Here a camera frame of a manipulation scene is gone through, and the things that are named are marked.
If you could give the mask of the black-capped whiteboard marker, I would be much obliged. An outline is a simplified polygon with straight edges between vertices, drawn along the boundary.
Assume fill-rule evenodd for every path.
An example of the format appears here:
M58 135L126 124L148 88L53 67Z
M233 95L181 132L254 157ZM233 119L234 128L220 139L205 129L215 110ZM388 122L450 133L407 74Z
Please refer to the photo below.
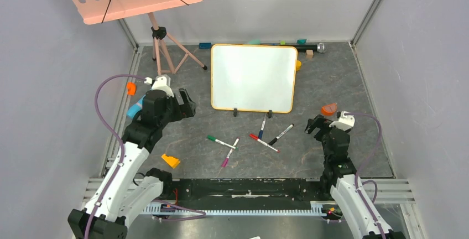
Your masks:
M287 126L285 130L283 130L279 135L277 135L274 139L272 139L268 144L270 146L273 146L282 136L288 133L293 127L294 127L293 123Z

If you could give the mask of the yellow-framed whiteboard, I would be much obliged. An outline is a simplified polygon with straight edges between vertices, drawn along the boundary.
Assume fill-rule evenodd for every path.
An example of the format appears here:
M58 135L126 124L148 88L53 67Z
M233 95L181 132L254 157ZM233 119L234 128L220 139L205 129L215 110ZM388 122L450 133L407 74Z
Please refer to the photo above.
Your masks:
M211 48L211 106L289 113L297 58L292 46L215 44Z

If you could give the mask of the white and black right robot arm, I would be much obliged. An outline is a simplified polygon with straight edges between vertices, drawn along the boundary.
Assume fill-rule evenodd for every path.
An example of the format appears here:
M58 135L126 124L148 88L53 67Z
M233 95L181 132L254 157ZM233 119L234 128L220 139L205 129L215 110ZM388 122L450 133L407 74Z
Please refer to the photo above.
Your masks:
M348 112L342 112L335 121L317 115L307 122L305 133L319 130L314 138L321 142L324 153L320 194L335 200L342 212L342 217L335 222L346 221L354 238L405 238L381 217L348 157L349 131L354 124L355 118Z

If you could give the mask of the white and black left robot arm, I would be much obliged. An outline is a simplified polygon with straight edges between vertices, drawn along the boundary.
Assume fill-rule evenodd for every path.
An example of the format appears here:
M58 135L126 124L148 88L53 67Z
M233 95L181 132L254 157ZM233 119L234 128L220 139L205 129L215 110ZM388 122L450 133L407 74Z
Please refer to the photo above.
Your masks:
M171 173L153 168L131 193L138 169L163 136L168 123L195 115L196 104L180 88L179 104L169 88L149 90L122 136L122 148L100 187L82 210L73 209L68 223L75 238L126 238L135 218L155 198L169 198L174 191Z

